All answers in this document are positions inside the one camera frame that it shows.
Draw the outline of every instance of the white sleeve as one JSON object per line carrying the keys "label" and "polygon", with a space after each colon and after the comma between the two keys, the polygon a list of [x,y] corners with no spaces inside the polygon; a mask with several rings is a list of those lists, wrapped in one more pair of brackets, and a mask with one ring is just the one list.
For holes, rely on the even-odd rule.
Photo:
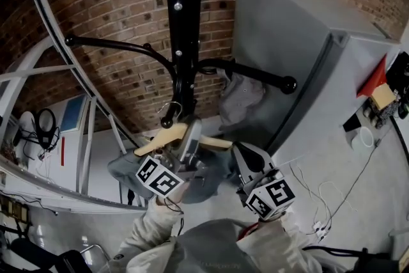
{"label": "white sleeve", "polygon": [[259,222],[256,231],[236,244],[247,253],[261,272],[314,272],[321,273],[321,265],[314,258],[304,258],[300,248],[309,243],[286,214],[280,219]]}
{"label": "white sleeve", "polygon": [[149,200],[148,210],[134,220],[132,232],[120,246],[119,253],[126,248],[139,248],[141,251],[152,249],[166,241],[172,233],[172,227],[181,218],[177,207],[157,205],[157,197]]}

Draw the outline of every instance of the coat rack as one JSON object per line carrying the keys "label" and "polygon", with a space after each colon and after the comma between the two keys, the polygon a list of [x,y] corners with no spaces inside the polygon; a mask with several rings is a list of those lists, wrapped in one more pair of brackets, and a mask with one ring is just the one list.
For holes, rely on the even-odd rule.
{"label": "coat rack", "polygon": [[166,129],[172,126],[173,117],[176,114],[180,119],[194,113],[197,102],[194,99],[194,79],[198,72],[216,74],[216,68],[221,68],[275,86],[285,94],[293,93],[297,88],[297,81],[290,76],[281,77],[234,61],[217,58],[199,61],[201,0],[167,0],[167,10],[171,37],[171,61],[153,50],[148,43],[140,46],[127,42],[84,38],[75,35],[68,35],[65,38],[65,43],[69,46],[88,45],[139,52],[161,63],[169,72],[173,82],[172,102],[166,115],[160,120],[161,125]]}

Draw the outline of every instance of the person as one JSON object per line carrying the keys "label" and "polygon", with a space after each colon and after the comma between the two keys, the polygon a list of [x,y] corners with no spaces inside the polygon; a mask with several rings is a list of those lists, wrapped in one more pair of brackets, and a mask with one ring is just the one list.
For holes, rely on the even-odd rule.
{"label": "person", "polygon": [[169,199],[149,200],[131,234],[100,273],[333,272],[346,269],[323,251],[303,251],[310,244],[292,213],[246,224],[232,219],[203,223],[178,237],[173,225],[182,217],[178,203],[189,184]]}

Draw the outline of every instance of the black knob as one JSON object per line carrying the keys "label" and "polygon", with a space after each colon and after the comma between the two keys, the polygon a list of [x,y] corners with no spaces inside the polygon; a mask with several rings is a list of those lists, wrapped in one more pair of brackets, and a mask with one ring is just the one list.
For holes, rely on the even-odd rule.
{"label": "black knob", "polygon": [[160,119],[160,124],[164,129],[170,129],[173,125],[173,120],[165,116]]}
{"label": "black knob", "polygon": [[297,88],[297,80],[292,76],[284,76],[282,78],[282,87],[280,88],[282,93],[289,95],[293,93]]}
{"label": "black knob", "polygon": [[75,39],[75,35],[67,35],[65,37],[65,44],[69,46],[75,45],[74,39]]}

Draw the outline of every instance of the white metal pipe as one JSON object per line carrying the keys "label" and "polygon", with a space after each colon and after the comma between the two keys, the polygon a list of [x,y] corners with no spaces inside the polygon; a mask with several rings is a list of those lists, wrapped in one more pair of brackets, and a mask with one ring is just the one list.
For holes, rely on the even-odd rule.
{"label": "white metal pipe", "polygon": [[139,207],[142,207],[142,197],[135,195],[136,203]]}
{"label": "white metal pipe", "polygon": [[[38,42],[38,44],[36,44],[33,48],[26,52],[17,70],[24,71],[32,69],[36,65],[43,52],[51,46],[52,39],[49,36]],[[0,144],[3,142],[8,120],[26,80],[27,77],[18,77],[12,79],[8,83],[3,96],[0,98],[0,116],[3,118],[3,122],[0,125]]]}
{"label": "white metal pipe", "polygon": [[127,150],[125,149],[125,146],[123,145],[123,142],[120,137],[120,133],[118,132],[118,129],[116,128],[114,118],[110,114],[108,115],[108,119],[109,119],[109,123],[111,123],[112,131],[114,131],[116,142],[120,146],[122,153],[125,155],[127,153]]}
{"label": "white metal pipe", "polygon": [[33,68],[31,70],[17,70],[15,72],[1,74],[0,82],[11,80],[14,77],[29,77],[30,75],[70,70],[72,68],[75,68],[75,66],[74,65],[58,65],[58,66]]}
{"label": "white metal pipe", "polygon": [[60,187],[56,184],[50,183],[43,178],[40,178],[26,169],[20,168],[18,165],[10,162],[8,159],[4,158],[0,154],[0,168],[6,174],[14,176],[15,178],[19,178],[27,183],[31,183],[38,188],[42,188],[46,191],[53,192],[54,194],[58,195],[58,199],[64,198],[66,200],[76,200],[83,203],[89,203],[90,205],[101,205],[105,207],[111,208],[119,208],[123,210],[129,211],[141,211],[144,212],[147,208],[129,206],[125,204],[116,203],[114,201],[109,201],[105,199],[100,199],[92,196],[86,196],[83,194],[79,194],[73,190]]}
{"label": "white metal pipe", "polygon": [[94,134],[95,108],[96,108],[96,97],[92,97],[91,105],[89,107],[89,116],[88,116],[88,141],[87,141],[87,146],[85,148],[84,165],[82,166],[82,178],[81,178],[81,194],[85,194],[85,195],[88,195],[89,162],[91,159],[91,146],[92,146],[92,138]]}
{"label": "white metal pipe", "polygon": [[138,140],[134,137],[132,133],[122,124],[122,122],[115,116],[111,108],[102,98],[101,94],[95,88],[89,77],[86,75],[81,64],[78,62],[77,58],[74,56],[71,49],[65,45],[63,32],[59,28],[57,20],[52,13],[50,4],[48,0],[34,0],[36,7],[42,17],[45,27],[52,39],[54,40],[56,50],[60,53],[65,61],[70,61],[75,65],[75,70],[73,71],[74,76],[79,81],[80,85],[84,88],[89,96],[96,96],[98,99],[98,107],[101,108],[104,114],[109,113],[113,115],[116,124],[121,128],[121,130],[126,134],[126,137],[134,144],[138,144]]}

